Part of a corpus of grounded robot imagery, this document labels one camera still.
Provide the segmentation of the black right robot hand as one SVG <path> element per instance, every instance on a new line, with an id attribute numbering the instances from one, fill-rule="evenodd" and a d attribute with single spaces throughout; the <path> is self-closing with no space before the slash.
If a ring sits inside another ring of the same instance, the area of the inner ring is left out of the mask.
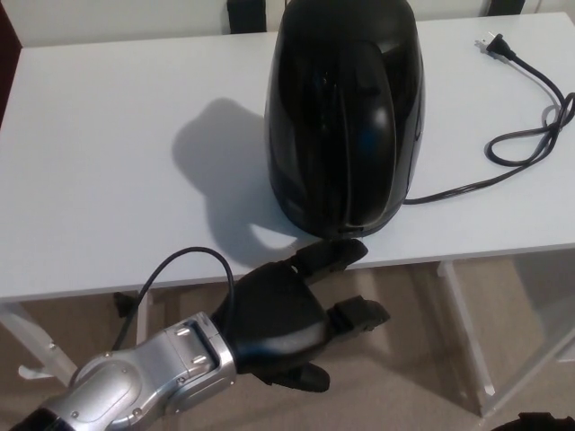
<path id="1" fill-rule="evenodd" d="M 518 418 L 522 430 L 573 431 L 574 418 L 556 418 L 551 413 L 522 413 Z"/>

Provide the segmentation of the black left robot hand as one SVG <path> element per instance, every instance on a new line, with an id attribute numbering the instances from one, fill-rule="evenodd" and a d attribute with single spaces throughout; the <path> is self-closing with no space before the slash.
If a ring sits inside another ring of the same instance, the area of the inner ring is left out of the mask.
<path id="1" fill-rule="evenodd" d="M 361 295 L 325 309 L 310 285 L 366 255 L 357 239 L 324 240 L 242 277 L 211 316 L 237 373 L 298 391 L 328 391 L 331 377 L 314 359 L 333 343 L 383 325 L 390 315 Z"/>

